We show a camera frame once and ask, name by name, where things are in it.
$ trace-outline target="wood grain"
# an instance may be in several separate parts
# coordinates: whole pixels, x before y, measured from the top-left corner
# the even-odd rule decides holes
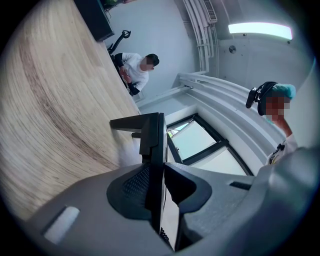
[[[43,0],[0,58],[1,187],[22,219],[73,183],[141,163],[109,121],[139,114],[73,0]]]

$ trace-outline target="black hair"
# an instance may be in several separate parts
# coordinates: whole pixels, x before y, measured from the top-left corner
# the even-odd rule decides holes
[[[148,63],[148,64],[153,64],[154,67],[157,66],[160,62],[158,56],[153,53],[147,55],[146,57],[148,58],[148,60],[151,61],[151,63]]]

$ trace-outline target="fluorescent light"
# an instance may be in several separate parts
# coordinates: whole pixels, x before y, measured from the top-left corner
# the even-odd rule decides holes
[[[291,29],[288,26],[282,26],[264,22],[250,22],[229,25],[230,34],[235,33],[259,33],[273,35],[292,40]]]

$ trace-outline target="headset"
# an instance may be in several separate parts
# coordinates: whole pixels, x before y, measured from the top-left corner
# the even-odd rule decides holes
[[[248,99],[246,100],[246,108],[250,109],[254,102],[258,103],[258,113],[260,116],[264,116],[266,114],[266,109],[262,106],[261,101],[264,96],[277,84],[277,82],[265,82],[257,88],[252,88],[249,92]]]

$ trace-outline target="ceiling fixture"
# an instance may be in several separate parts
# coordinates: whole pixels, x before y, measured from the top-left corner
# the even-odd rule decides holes
[[[258,33],[273,35],[285,39],[292,40],[291,29],[288,26],[265,23],[265,22],[249,22],[229,25],[230,34],[235,33]]]

